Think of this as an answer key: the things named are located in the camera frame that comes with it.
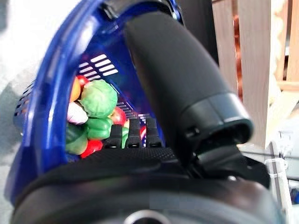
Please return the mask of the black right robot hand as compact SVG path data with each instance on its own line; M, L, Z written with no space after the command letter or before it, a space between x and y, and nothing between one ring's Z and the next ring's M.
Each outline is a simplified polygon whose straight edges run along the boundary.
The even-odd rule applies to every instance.
M253 124L202 45L170 15L123 19L124 47L168 147L138 127L69 163L66 111L82 55L76 13L42 62L9 182L13 224L282 224L264 164L243 156Z

